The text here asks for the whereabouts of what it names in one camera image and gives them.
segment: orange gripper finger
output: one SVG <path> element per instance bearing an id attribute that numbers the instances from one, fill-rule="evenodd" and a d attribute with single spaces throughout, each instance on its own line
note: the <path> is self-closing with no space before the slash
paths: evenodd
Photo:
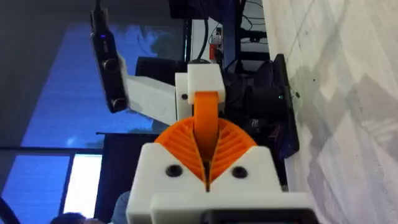
<path id="1" fill-rule="evenodd" d="M 203 162 L 210 162 L 218 139 L 218 93 L 197 92 L 193 105 L 193 133 Z"/>

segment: ribbed orange surface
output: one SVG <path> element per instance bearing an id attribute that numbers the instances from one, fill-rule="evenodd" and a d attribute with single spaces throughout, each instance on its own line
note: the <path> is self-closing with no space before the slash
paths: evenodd
<path id="1" fill-rule="evenodd" d="M 219 119 L 218 126 L 220 128 L 218 142 L 211 162 L 209 183 L 228 169 L 250 147 L 256 145 L 253 139 L 237 125 Z"/>
<path id="2" fill-rule="evenodd" d="M 206 183 L 203 163 L 193 135 L 193 118 L 183 119 L 170 126 L 155 142 L 163 145 L 203 183 Z"/>

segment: window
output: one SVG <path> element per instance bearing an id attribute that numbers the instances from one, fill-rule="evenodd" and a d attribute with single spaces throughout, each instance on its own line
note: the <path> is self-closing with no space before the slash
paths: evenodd
<path id="1" fill-rule="evenodd" d="M 101 155 L 77 154 L 75 156 L 63 209 L 64 213 L 78 212 L 88 218 L 94 216 L 101 160 Z"/>
<path id="2" fill-rule="evenodd" d="M 16 156 L 2 191 L 21 223 L 48 223 L 58 215 L 69 156 Z"/>

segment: wall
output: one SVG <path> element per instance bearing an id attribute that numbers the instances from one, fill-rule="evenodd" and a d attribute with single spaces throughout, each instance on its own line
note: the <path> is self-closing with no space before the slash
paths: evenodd
<path id="1" fill-rule="evenodd" d="M 0 21 L 0 44 L 4 47 L 0 60 L 0 94 L 3 96 L 0 146 L 20 145 L 34 112 L 41 114 L 41 119 L 35 122 L 38 128 L 30 131 L 35 146 L 46 146 L 46 138 L 52 139 L 54 131 L 79 129 L 68 121 L 69 117 L 76 116 L 72 113 L 76 110 L 81 112 L 81 119 L 89 117 L 97 122 L 114 123 L 104 118 L 108 118 L 109 113 L 105 111 L 89 47 L 89 11 L 93 2 L 17 0 L 5 2 L 0 9 L 5 18 Z M 130 63 L 130 74 L 134 74 L 138 56 L 181 58 L 182 21 L 169 18 L 167 1 L 105 1 L 103 5 L 109 6 L 110 23 L 117 33 L 119 51 Z M 52 100 L 38 108 L 36 105 L 47 84 L 50 91 L 45 95 L 52 96 Z M 69 111 L 64 108 L 61 113 L 67 105 L 71 107 Z M 90 116 L 95 111 L 103 112 Z M 134 117 L 148 120 L 134 115 L 123 119 L 131 118 L 134 123 Z M 95 131 L 114 130 L 102 124 Z M 65 142 L 70 138 L 67 136 L 61 143 L 56 140 L 48 146 L 68 147 Z"/>

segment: black cable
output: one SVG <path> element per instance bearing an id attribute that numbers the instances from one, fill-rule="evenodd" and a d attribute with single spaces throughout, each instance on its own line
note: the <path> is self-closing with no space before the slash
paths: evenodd
<path id="1" fill-rule="evenodd" d="M 209 36 L 209 21 L 208 19 L 205 19 L 205 38 L 203 39 L 203 45 L 201 46 L 201 49 L 197 57 L 198 60 L 201 59 L 201 56 L 205 52 L 208 36 Z"/>
<path id="2" fill-rule="evenodd" d="M 211 34 L 210 34 L 210 36 L 209 36 L 209 39 L 207 40 L 207 42 L 208 42 L 209 44 L 211 44 L 211 43 L 210 43 L 210 39 L 211 39 L 211 37 L 213 36 L 214 31 L 217 29 L 217 27 L 218 27 L 219 24 L 220 24 L 220 23 L 217 23 L 217 26 L 214 27 L 213 31 L 211 31 Z"/>
<path id="3" fill-rule="evenodd" d="M 263 17 L 248 17 L 248 19 L 264 19 Z"/>
<path id="4" fill-rule="evenodd" d="M 245 16 L 245 15 L 242 15 L 242 16 L 249 22 L 249 24 L 250 24 L 249 30 L 251 30 L 253 28 L 253 23 L 250 21 L 250 19 L 247 16 Z"/>
<path id="5" fill-rule="evenodd" d="M 95 9 L 101 9 L 101 0 L 95 0 Z"/>
<path id="6" fill-rule="evenodd" d="M 260 7 L 262 7 L 262 5 L 260 3 L 258 3 L 258 2 L 254 2 L 254 1 L 246 1 L 246 2 L 251 3 L 251 4 L 256 4 L 256 5 L 260 6 Z"/>
<path id="7" fill-rule="evenodd" d="M 206 19 L 205 19 L 205 37 L 203 38 L 203 44 L 201 46 L 201 49 L 199 51 L 197 60 L 200 60 L 201 57 L 203 56 L 203 53 L 205 52 L 205 48 L 206 48 L 206 44 L 207 44 L 207 38 L 209 37 L 209 21 L 208 21 L 208 17 L 207 14 L 205 13 L 205 7 L 203 6 L 203 1 L 200 1 L 200 6 L 201 6 L 201 11 L 204 15 L 206 15 Z"/>
<path id="8" fill-rule="evenodd" d="M 249 41 L 241 42 L 241 44 L 268 44 L 268 42 L 266 42 L 266 43 L 262 43 L 262 42 L 251 42 L 251 41 L 249 40 Z"/>

